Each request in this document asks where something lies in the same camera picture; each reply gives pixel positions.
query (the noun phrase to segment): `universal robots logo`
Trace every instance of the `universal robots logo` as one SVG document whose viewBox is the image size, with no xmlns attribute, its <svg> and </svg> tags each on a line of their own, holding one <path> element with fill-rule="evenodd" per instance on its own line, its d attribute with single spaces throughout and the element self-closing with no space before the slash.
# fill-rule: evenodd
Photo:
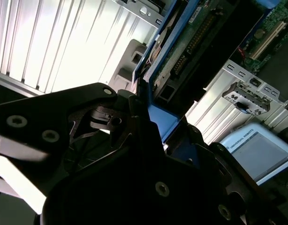
<svg viewBox="0 0 288 225">
<path fill-rule="evenodd" d="M 242 140 L 244 140 L 245 137 L 247 137 L 248 135 L 250 135 L 253 132 L 253 129 L 251 129 L 249 132 L 247 132 L 246 134 L 243 135 L 243 137 L 241 137 L 238 141 L 236 141 L 232 146 L 227 147 L 227 149 L 232 149 L 235 146 L 237 146 Z"/>
</svg>

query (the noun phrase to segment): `metal bracket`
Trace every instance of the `metal bracket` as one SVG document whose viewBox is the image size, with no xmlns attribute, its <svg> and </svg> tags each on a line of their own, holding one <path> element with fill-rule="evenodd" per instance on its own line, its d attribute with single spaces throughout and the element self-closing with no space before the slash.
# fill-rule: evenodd
<svg viewBox="0 0 288 225">
<path fill-rule="evenodd" d="M 288 100 L 286 102 L 279 100 L 279 90 L 254 76 L 251 72 L 242 68 L 232 60 L 228 60 L 223 66 L 223 69 L 234 77 L 248 84 L 251 88 L 250 90 L 254 90 L 256 93 L 261 93 L 282 106 L 288 105 Z"/>
<path fill-rule="evenodd" d="M 164 21 L 164 17 L 159 14 L 159 12 L 155 11 L 148 4 L 144 4 L 143 2 L 131 1 L 131 0 L 113 0 L 129 12 L 135 14 L 140 17 L 142 20 L 148 22 L 151 26 L 159 29 L 160 25 Z"/>
<path fill-rule="evenodd" d="M 19 94 L 22 94 L 26 97 L 35 97 L 44 94 L 43 92 L 36 90 L 2 73 L 0 73 L 0 85 L 8 89 L 11 89 Z"/>
</svg>

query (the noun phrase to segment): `green circuit board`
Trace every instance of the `green circuit board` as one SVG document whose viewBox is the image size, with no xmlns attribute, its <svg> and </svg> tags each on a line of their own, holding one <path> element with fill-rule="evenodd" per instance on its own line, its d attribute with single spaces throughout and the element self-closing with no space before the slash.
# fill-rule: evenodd
<svg viewBox="0 0 288 225">
<path fill-rule="evenodd" d="M 278 26 L 282 27 L 279 32 L 277 30 Z M 287 40 L 288 0 L 282 0 L 260 24 L 256 25 L 256 28 L 250 34 L 250 38 L 244 43 L 242 54 L 245 56 L 245 60 L 242 66 L 257 74 Z"/>
</svg>

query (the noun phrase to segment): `pcb slot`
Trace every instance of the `pcb slot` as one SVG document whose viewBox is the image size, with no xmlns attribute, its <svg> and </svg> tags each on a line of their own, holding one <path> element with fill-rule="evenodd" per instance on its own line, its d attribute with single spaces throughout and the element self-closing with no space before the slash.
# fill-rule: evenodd
<svg viewBox="0 0 288 225">
<path fill-rule="evenodd" d="M 273 39 L 283 30 L 287 23 L 279 21 L 267 34 L 264 40 L 256 47 L 255 51 L 251 54 L 250 58 L 256 60 L 267 46 L 273 41 Z"/>
<path fill-rule="evenodd" d="M 223 15 L 222 9 L 214 9 L 202 22 L 198 30 L 196 31 L 194 37 L 191 39 L 188 47 L 187 53 L 193 54 L 194 50 L 197 48 L 201 40 L 208 34 L 210 28 L 218 21 L 218 17 Z"/>
</svg>

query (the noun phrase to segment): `blue plastic part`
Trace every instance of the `blue plastic part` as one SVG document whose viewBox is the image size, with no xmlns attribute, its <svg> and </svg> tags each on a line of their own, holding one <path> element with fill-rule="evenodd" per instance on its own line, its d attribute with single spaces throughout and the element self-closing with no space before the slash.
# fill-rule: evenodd
<svg viewBox="0 0 288 225">
<path fill-rule="evenodd" d="M 158 35 L 166 28 L 166 22 L 169 19 L 169 15 L 172 13 L 172 10 L 174 8 L 174 5 L 177 1 L 175 1 L 169 12 L 167 13 L 167 16 L 164 19 L 164 22 L 162 23 L 159 31 L 154 37 L 154 40 L 157 39 Z M 163 108 L 159 107 L 153 102 L 153 95 L 152 95 L 152 88 L 153 88 L 153 81 L 154 78 L 157 75 L 158 70 L 160 69 L 160 66 L 164 62 L 165 58 L 169 54 L 171 48 L 173 47 L 175 41 L 177 40 L 180 33 L 183 31 L 184 27 L 187 25 L 189 19 L 193 15 L 193 12 L 197 8 L 199 0 L 190 0 L 187 4 L 184 12 L 182 13 L 180 19 L 176 23 L 175 27 L 173 28 L 170 36 L 168 37 L 167 41 L 165 42 L 162 50 L 160 51 L 157 59 L 154 61 L 150 69 L 147 71 L 147 73 L 144 76 L 144 80 L 148 82 L 148 92 L 145 92 L 146 96 L 145 98 L 148 98 L 148 111 L 151 121 L 155 122 L 158 125 L 159 133 L 162 138 L 162 141 L 165 142 L 165 140 L 169 137 L 171 132 L 176 128 L 181 118 L 178 116 L 164 110 Z M 155 44 L 155 41 L 150 44 L 150 46 L 146 49 L 141 62 L 136 67 L 134 74 L 133 74 L 133 82 L 140 76 L 140 69 L 142 68 L 143 64 L 146 63 L 150 52 L 153 49 L 153 46 Z"/>
<path fill-rule="evenodd" d="M 281 0 L 257 0 L 257 2 L 266 8 L 274 8 L 281 2 Z"/>
</svg>

